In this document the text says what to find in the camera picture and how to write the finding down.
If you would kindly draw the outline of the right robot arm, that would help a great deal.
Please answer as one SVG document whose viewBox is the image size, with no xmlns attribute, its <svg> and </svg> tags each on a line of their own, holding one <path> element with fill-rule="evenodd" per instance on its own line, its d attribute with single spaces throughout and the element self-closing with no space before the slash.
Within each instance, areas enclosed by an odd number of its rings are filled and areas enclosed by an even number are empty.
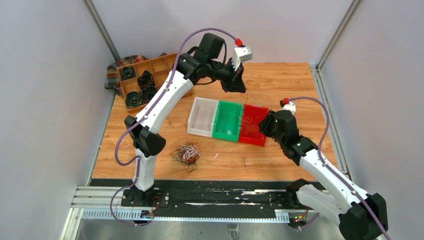
<svg viewBox="0 0 424 240">
<path fill-rule="evenodd" d="M 387 203 L 369 194 L 325 158 L 318 146 L 300 135 L 289 110 L 270 110 L 259 124 L 260 133 L 279 144 L 283 154 L 312 174 L 327 190 L 323 193 L 302 178 L 286 187 L 286 203 L 294 209 L 310 207 L 333 222 L 346 240 L 374 240 L 388 232 Z"/>
</svg>

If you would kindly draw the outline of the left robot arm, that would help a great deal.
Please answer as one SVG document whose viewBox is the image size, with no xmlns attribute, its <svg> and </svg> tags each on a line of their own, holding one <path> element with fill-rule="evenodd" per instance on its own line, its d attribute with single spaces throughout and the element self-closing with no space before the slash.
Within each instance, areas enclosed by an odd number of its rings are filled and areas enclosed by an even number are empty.
<svg viewBox="0 0 424 240">
<path fill-rule="evenodd" d="M 213 33 L 205 33 L 198 46 L 177 54 L 167 79 L 150 102 L 136 116 L 129 115 L 124 120 L 126 134 L 135 148 L 136 169 L 130 189 L 140 206 L 149 206 L 153 201 L 156 158 L 166 145 L 159 130 L 177 102 L 204 78 L 220 81 L 225 92 L 246 92 L 243 62 L 251 60 L 253 53 L 239 38 L 234 42 L 233 56 L 219 62 L 216 59 L 226 42 Z"/>
</svg>

